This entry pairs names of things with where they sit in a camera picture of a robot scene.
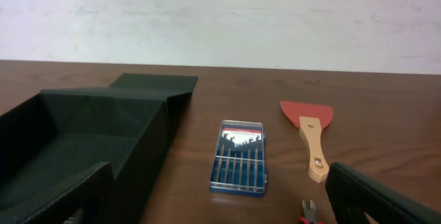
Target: screwdriver set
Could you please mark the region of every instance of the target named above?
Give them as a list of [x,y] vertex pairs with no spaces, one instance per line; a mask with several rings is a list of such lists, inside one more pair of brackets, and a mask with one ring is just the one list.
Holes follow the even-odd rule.
[[263,196],[267,183],[262,123],[223,121],[220,126],[210,190]]

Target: clear plastic case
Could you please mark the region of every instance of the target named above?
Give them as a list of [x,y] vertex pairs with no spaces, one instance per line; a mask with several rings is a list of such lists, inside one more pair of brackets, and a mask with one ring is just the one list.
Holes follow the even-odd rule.
[[210,190],[262,196],[267,183],[262,123],[222,121]]

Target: brown table surface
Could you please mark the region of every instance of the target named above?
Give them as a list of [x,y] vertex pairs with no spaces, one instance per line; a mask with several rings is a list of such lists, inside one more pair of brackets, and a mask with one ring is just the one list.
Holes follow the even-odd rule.
[[[0,114],[43,88],[107,86],[122,72],[197,75],[142,223],[296,223],[302,199],[335,223],[325,184],[306,173],[307,153],[279,101],[330,105],[322,134],[328,163],[350,165],[441,212],[441,76],[0,61]],[[222,120],[263,123],[269,171],[262,198],[209,192]]]

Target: wooden table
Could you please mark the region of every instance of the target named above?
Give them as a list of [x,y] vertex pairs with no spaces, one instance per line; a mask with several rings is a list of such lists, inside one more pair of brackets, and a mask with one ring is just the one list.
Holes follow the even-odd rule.
[[[323,223],[335,223],[325,184],[308,178],[305,147],[280,100],[332,106],[322,135],[328,163],[346,163],[441,212],[441,76],[0,61],[0,113],[40,89],[107,86],[122,72],[199,76],[142,223],[296,223],[302,199],[316,203]],[[208,190],[224,119],[264,125],[262,198]]]

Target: pliers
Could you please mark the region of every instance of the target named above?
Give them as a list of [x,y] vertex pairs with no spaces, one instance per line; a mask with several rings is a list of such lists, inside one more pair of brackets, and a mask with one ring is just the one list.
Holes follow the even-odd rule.
[[309,208],[305,201],[302,201],[303,217],[300,218],[298,224],[323,224],[317,220],[316,205],[312,200],[309,201]]

